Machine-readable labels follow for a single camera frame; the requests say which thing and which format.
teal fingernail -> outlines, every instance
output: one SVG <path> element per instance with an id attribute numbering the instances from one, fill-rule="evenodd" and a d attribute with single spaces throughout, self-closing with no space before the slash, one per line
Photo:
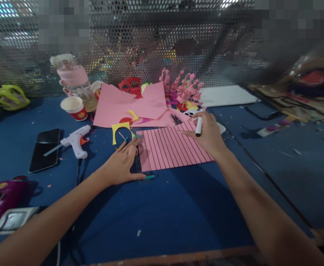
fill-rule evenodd
<path id="1" fill-rule="evenodd" d="M 145 177 L 145 180 L 152 179 L 152 178 L 154 178 L 154 177 L 155 177 L 155 175 L 149 175 L 149 176 L 146 176 L 146 177 Z"/>

left hand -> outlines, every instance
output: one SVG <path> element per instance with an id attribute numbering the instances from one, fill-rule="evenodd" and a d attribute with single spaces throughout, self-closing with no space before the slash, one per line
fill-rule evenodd
<path id="1" fill-rule="evenodd" d="M 140 140 L 138 138 L 132 139 L 127 145 L 126 141 L 124 141 L 105 164 L 94 173 L 97 182 L 101 182 L 103 188 L 111 185 L 119 185 L 128 181 L 143 180 L 146 177 L 142 173 L 132 174 L 130 172 L 130 168 L 138 152 L 136 146 L 140 143 Z"/>

wooden table edge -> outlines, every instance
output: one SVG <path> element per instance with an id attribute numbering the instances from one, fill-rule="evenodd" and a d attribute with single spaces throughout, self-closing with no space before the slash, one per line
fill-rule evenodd
<path id="1" fill-rule="evenodd" d="M 314 234 L 314 238 L 311 238 L 311 241 L 317 246 L 324 246 L 324 238 L 321 234 L 315 230 L 311 229 L 311 232 Z M 182 262 L 193 262 L 197 260 L 211 260 L 211 259 L 220 259 L 233 256 L 243 256 L 243 255 L 253 255 L 258 253 L 259 250 L 256 246 L 245 246 L 241 248 L 230 248 L 230 249 L 217 249 L 217 250 L 208 250 L 202 252 L 194 253 L 182 253 L 175 255 L 159 255 L 151 257 L 142 257 L 134 259 L 125 259 L 117 260 L 112 262 L 96 263 L 89 264 L 87 266 L 138 266 L 138 265 L 152 265 L 152 264 L 174 264 Z"/>

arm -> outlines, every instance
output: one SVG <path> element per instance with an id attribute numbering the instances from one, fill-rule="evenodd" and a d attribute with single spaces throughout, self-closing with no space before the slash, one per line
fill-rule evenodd
<path id="1" fill-rule="evenodd" d="M 216 161 L 246 221 L 253 240 L 269 265 L 324 265 L 324 255 L 272 200 L 225 146 L 215 117 L 199 112 L 202 135 L 194 138 Z"/>
<path id="2" fill-rule="evenodd" d="M 139 139 L 126 142 L 96 172 L 0 244 L 0 266 L 41 265 L 86 206 L 105 188 L 144 179 L 131 174 Z"/>

hot glue gun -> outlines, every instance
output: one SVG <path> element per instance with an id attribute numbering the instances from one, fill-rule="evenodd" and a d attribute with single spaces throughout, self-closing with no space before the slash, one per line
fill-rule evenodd
<path id="1" fill-rule="evenodd" d="M 77 159 L 86 159 L 88 153 L 82 150 L 81 145 L 87 142 L 83 140 L 83 136 L 86 135 L 90 131 L 90 129 L 91 127 L 89 125 L 81 127 L 80 129 L 71 133 L 67 138 L 62 139 L 60 141 L 61 143 L 60 145 L 54 147 L 52 150 L 45 153 L 44 156 L 48 156 L 50 153 L 57 150 L 61 146 L 65 146 L 65 147 L 72 146 L 74 155 L 76 156 Z"/>

